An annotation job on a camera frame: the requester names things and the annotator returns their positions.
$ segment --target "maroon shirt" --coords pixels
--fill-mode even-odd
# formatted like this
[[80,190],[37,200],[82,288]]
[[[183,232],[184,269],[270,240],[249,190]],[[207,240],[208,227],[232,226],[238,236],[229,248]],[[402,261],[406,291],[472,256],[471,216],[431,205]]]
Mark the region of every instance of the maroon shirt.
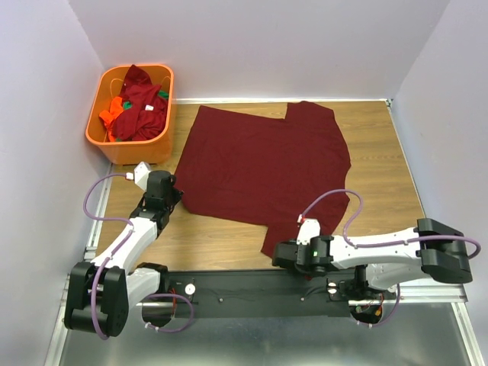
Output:
[[[268,226],[261,251],[271,257],[297,237],[297,217],[315,198],[344,188],[350,167],[334,112],[302,101],[284,119],[201,106],[175,175],[193,214]],[[348,202],[329,196],[307,216],[330,234]]]
[[119,96],[132,107],[114,121],[113,135],[122,141],[146,141],[157,137],[166,125],[168,101],[158,96],[161,85],[153,85],[148,73],[132,65]]

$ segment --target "cable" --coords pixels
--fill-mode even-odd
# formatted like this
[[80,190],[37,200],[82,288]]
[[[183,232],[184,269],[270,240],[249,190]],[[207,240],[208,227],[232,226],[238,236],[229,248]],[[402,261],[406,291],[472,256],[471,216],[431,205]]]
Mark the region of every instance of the cable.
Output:
[[179,328],[176,328],[176,329],[159,328],[158,326],[154,326],[151,323],[146,323],[146,328],[151,328],[157,332],[164,332],[164,333],[178,333],[178,332],[181,332],[182,330],[187,329],[190,326],[190,324],[193,322],[193,318],[194,318],[194,308],[193,308],[193,304],[190,302],[190,300],[187,299],[186,297],[184,297],[182,295],[178,295],[178,294],[153,294],[153,295],[149,295],[147,298],[159,299],[161,297],[171,297],[173,299],[183,300],[190,307],[190,318],[188,319],[188,321],[183,326],[180,326]]
[[[172,294],[176,294],[176,290],[174,288],[170,291]],[[171,311],[171,318],[174,317],[176,314],[176,297],[173,297],[173,309]]]
[[359,199],[358,209],[349,218],[349,220],[347,220],[347,222],[344,225],[344,228],[342,229],[342,236],[344,237],[345,242],[348,243],[348,245],[350,245],[350,246],[353,246],[355,248],[384,248],[384,247],[388,247],[388,246],[403,246],[405,244],[410,244],[411,242],[426,242],[426,241],[430,241],[430,240],[451,240],[451,241],[460,240],[463,242],[470,242],[471,244],[473,244],[476,247],[474,252],[468,256],[469,259],[476,257],[481,252],[481,244],[479,244],[478,241],[471,239],[471,238],[467,238],[466,236],[456,236],[456,235],[429,235],[429,236],[420,236],[418,238],[411,238],[411,239],[407,239],[407,240],[396,240],[396,241],[392,241],[392,242],[377,242],[377,243],[373,243],[373,244],[354,244],[348,238],[348,229],[349,229],[349,226],[351,225],[352,221],[354,221],[354,219],[356,217],[358,217],[358,215],[361,213],[361,211],[363,209],[363,198],[358,192],[350,190],[350,189],[334,189],[332,191],[328,191],[324,194],[321,194],[314,202],[312,202],[305,209],[305,211],[299,216],[299,219],[304,220],[305,215],[308,214],[308,212],[310,210],[312,210],[312,208],[316,204],[318,204],[323,198],[325,198],[331,194],[335,194],[335,193],[350,193]]
[[[85,196],[85,199],[83,201],[83,212],[85,212],[85,215],[88,216],[89,218],[97,221],[122,221],[125,222],[127,225],[131,225],[133,227],[133,223],[129,221],[128,219],[124,217],[98,217],[90,212],[88,212],[88,208],[86,207],[88,203],[88,199],[90,198],[90,195],[92,194],[93,190],[95,187],[103,182],[105,179],[109,179],[112,177],[125,177],[126,175],[123,173],[112,173],[109,174],[103,178],[98,179],[88,190],[88,193]],[[111,256],[114,256],[115,253],[125,244],[125,242],[130,238],[132,235],[133,229],[129,230],[127,235],[119,242],[119,244],[112,250]],[[98,334],[98,336],[106,340],[108,339],[108,336],[103,333],[103,331],[100,328],[100,324],[98,322],[97,318],[97,287],[98,287],[98,282],[100,281],[101,273],[103,272],[105,265],[111,260],[111,257],[107,257],[98,267],[98,270],[95,273],[95,277],[93,279],[93,285],[91,286],[91,296],[90,296],[90,307],[91,307],[91,321],[93,322],[93,327],[95,328],[95,332]]]
[[[381,308],[381,305],[383,305],[383,300],[384,300],[384,296],[383,294],[380,294],[381,295],[381,302],[380,302],[380,308]],[[366,304],[366,309],[363,309],[363,311],[369,309],[371,307],[371,304],[375,301],[375,299],[371,300],[369,303]]]
[[400,303],[400,295],[401,295],[400,284],[396,284],[396,288],[397,289],[396,289],[396,300],[395,300],[395,304],[393,305],[393,309],[390,311],[390,313],[388,314],[388,316],[384,320],[381,320],[379,323],[376,323],[376,324],[362,323],[362,322],[358,322],[358,323],[359,324],[364,324],[364,325],[369,326],[370,328],[372,328],[372,327],[375,327],[375,326],[382,326],[388,320],[390,320],[391,317],[393,316],[393,314],[395,314],[395,312],[397,311],[398,304]]

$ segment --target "white connector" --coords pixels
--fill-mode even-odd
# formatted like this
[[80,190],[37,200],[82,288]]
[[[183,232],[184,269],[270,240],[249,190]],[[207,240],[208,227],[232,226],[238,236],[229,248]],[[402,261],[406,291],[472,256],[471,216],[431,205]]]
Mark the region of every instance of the white connector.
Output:
[[146,162],[140,162],[134,169],[134,183],[138,185],[143,191],[147,189],[147,178],[151,172],[151,167]]

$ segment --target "screw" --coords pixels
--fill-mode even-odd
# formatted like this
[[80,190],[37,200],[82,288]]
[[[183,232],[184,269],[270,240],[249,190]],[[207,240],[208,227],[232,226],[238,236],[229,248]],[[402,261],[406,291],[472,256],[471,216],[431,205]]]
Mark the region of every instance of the screw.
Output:
[[331,295],[335,294],[337,292],[337,284],[329,282],[329,284],[327,284],[327,292]]
[[193,295],[195,293],[195,285],[194,284],[187,284],[185,287],[185,293],[187,295]]

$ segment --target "orange cloth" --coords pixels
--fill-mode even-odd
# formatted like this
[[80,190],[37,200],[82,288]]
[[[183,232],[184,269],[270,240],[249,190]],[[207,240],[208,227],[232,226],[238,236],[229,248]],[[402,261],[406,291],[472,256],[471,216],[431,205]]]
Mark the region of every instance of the orange cloth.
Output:
[[115,136],[112,134],[114,121],[123,111],[124,108],[122,107],[122,98],[115,97],[110,103],[110,109],[108,111],[102,111],[98,115],[104,121],[105,128],[107,129],[108,140],[111,143],[115,142]]

